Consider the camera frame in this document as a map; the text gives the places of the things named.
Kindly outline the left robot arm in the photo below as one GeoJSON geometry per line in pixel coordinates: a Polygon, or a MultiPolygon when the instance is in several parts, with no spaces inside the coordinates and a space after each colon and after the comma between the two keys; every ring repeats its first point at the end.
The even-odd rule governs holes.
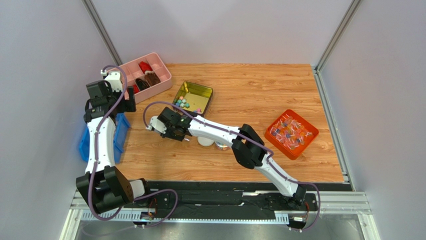
{"type": "Polygon", "coordinates": [[[136,111],[133,87],[128,87],[129,99],[123,90],[113,90],[107,80],[87,84],[89,100],[83,119],[89,133],[89,157],[83,176],[76,179],[77,190],[92,214],[120,210],[146,193],[144,179],[128,180],[116,167],[114,136],[117,114],[136,111]]]}

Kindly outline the blue plastic bin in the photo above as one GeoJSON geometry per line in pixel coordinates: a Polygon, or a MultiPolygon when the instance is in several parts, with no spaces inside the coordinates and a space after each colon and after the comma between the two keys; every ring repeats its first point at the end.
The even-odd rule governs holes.
{"type": "MultiPolygon", "coordinates": [[[[124,113],[118,113],[116,118],[116,130],[113,138],[113,153],[114,161],[116,164],[119,164],[121,161],[122,154],[125,152],[125,141],[127,139],[127,134],[131,128],[131,124],[126,118],[124,113]]],[[[86,126],[78,145],[78,152],[81,159],[84,162],[89,160],[89,151],[90,151],[90,134],[89,129],[86,126]]]]}

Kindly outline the orange tray of candies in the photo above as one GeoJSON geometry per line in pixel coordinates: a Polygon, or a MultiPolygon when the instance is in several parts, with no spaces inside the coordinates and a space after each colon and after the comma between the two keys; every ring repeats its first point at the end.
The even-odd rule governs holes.
{"type": "Polygon", "coordinates": [[[266,129],[264,137],[290,160],[296,160],[317,138],[319,130],[291,109],[266,129]]]}

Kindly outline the white round lid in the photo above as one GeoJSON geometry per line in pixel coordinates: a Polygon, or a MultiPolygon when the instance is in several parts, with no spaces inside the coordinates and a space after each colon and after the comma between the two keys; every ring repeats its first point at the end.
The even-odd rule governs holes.
{"type": "Polygon", "coordinates": [[[203,147],[209,147],[215,143],[214,140],[201,136],[197,137],[197,142],[203,147]]]}

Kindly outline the clear plastic cup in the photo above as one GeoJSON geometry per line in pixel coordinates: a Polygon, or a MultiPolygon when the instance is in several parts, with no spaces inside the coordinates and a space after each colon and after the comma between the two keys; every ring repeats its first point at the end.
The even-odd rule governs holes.
{"type": "Polygon", "coordinates": [[[227,150],[229,150],[229,146],[227,146],[226,144],[220,143],[218,141],[215,141],[214,143],[215,143],[216,148],[218,150],[220,150],[220,151],[227,151],[227,150]]]}

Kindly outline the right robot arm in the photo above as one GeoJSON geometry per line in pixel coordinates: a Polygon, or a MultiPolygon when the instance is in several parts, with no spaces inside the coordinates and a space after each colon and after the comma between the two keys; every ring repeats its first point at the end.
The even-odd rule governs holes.
{"type": "Polygon", "coordinates": [[[232,150],[238,164],[259,171],[292,204],[302,206],[305,202],[307,190],[274,161],[272,150],[248,124],[241,127],[223,125],[178,107],[165,107],[149,120],[147,130],[177,141],[192,136],[224,144],[232,150]]]}

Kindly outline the square tin of star candies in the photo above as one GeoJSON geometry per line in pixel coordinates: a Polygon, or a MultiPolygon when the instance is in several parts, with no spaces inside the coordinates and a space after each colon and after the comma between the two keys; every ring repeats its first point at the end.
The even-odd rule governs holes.
{"type": "Polygon", "coordinates": [[[204,117],[213,99],[213,88],[198,83],[184,81],[177,91],[172,104],[190,115],[204,117]]]}

